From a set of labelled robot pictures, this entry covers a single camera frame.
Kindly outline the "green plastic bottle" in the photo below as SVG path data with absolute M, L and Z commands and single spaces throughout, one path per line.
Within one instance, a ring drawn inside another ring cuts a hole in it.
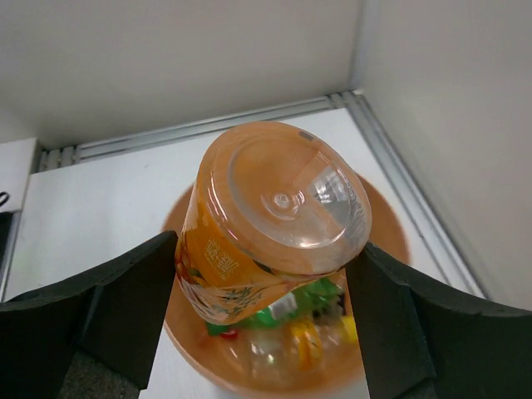
M 240 329 L 271 329 L 303 316 L 314 316 L 330 305 L 339 304 L 345 293 L 345 283 L 330 278 L 319 280 L 294 289 L 244 320 L 233 325 L 206 323 L 211 337 L 229 336 Z

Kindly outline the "orange juice bottle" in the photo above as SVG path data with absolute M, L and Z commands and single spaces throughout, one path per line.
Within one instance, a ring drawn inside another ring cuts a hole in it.
M 282 122 L 246 123 L 204 153 L 175 252 L 178 280 L 206 322 L 235 324 L 345 267 L 371 228 L 367 193 L 331 146 Z

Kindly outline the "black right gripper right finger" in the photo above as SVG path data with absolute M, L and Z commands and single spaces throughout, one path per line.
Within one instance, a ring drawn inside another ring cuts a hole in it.
M 347 265 L 372 398 L 529 398 L 531 312 L 464 293 L 374 244 Z

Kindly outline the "yellow cap clear bottle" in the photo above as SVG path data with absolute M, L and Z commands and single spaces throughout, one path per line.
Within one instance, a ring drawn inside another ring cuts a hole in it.
M 299 371 L 330 368 L 358 345 L 351 316 L 302 318 L 288 327 L 291 363 Z

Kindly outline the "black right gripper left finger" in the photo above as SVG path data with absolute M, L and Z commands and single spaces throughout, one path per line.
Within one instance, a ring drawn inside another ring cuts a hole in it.
M 175 279 L 177 235 L 1 305 L 3 398 L 137 398 Z

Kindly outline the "red label clear water bottle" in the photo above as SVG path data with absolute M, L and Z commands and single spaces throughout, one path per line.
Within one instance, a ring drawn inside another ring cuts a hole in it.
M 282 333 L 278 329 L 233 329 L 222 337 L 250 377 L 262 377 L 278 369 L 283 351 Z

